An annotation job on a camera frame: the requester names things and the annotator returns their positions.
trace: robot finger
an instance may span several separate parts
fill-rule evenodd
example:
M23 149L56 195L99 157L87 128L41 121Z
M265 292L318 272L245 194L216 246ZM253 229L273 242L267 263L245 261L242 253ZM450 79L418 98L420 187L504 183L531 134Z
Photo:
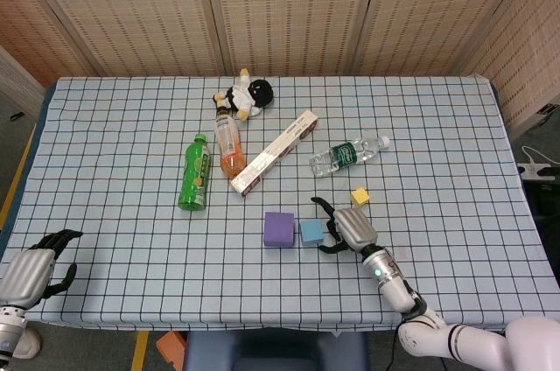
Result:
M41 241L39 241L37 244L33 244L31 247L29 247L29 250L44 249L45 246L47 244L50 244L50 241L55 237L56 234L47 234L43 238L41 238Z
M325 209L326 214L329 215L332 220L334 220L334 208L329 202L317 196L312 197L311 201L317 203L319 206Z
M334 238L334 240L336 240L337 242L342 240L342 237L340 237L340 234L336 230L336 224L334 223L334 220L329 220L326 223L326 229L329 230L329 234L332 236L332 238Z
M67 291L68 288L70 288L72 282L74 281L74 278L76 277L77 270L78 270L78 266L76 265L76 263L72 263L70 266L68 266L68 269L66 271L66 276L64 276L62 282L56 283L55 285L47 286L45 288L45 292L43 292L42 298L48 299L53 295L60 294L61 292Z
M56 236L56 240L49 241L49 247L45 247L46 249L54 250L54 260L58 259L62 250L64 250L68 243L73 238L79 238L83 235L80 231L73 231L72 229L63 229L59 231Z
M321 245L318 246L318 249L321 250L323 253L327 253L328 255L336 255L341 251L348 250L348 244L346 241L343 240L332 247Z

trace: long box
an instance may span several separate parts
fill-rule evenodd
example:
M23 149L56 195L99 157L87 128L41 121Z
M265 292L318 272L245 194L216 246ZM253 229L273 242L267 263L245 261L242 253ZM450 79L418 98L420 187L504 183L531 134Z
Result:
M317 126L319 118L306 110L273 143L266 147L251 164L231 181L234 189L246 196L260 181L263 174L290 152L300 140L305 138Z

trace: green plastic bottle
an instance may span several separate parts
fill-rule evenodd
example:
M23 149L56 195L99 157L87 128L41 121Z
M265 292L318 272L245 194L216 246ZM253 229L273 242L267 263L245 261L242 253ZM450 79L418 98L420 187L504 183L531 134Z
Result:
M207 184L210 172L210 151L207 137L197 133L194 142L185 152L185 174L178 196L178 207L187 211L200 211L207 203Z

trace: purple block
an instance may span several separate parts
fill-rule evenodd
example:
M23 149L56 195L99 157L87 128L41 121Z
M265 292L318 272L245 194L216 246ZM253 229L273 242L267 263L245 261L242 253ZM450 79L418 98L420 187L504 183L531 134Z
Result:
M266 247L291 247L294 245L294 214L267 212L264 214L262 242Z

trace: plush toy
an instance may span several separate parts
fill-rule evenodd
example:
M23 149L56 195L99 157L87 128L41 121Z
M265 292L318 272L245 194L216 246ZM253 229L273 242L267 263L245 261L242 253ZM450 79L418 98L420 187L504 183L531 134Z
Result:
M242 69L235 84L225 93L216 93L213 100L216 107L233 109L237 111L237 118L247 120L261 113L273 98L272 86L266 80L251 82L249 71Z

